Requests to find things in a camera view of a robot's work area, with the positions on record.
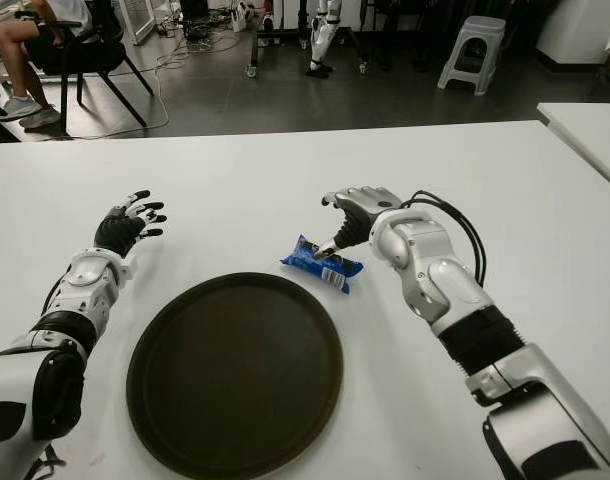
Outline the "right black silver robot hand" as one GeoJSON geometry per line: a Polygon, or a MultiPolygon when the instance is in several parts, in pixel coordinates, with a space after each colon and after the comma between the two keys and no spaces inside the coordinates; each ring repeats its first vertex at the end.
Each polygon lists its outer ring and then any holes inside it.
{"type": "Polygon", "coordinates": [[[319,246],[314,254],[316,260],[366,242],[377,218],[386,211],[400,209],[402,200],[386,188],[364,186],[329,192],[321,204],[342,210],[344,221],[339,231],[319,246]]]}

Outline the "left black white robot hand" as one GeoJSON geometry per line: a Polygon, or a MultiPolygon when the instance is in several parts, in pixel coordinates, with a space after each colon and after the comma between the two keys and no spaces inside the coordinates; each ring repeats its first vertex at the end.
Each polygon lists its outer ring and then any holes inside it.
{"type": "Polygon", "coordinates": [[[151,192],[141,190],[112,206],[100,222],[94,236],[94,247],[109,250],[125,258],[141,240],[161,236],[156,224],[167,220],[161,210],[165,204],[147,201],[151,192]]]}

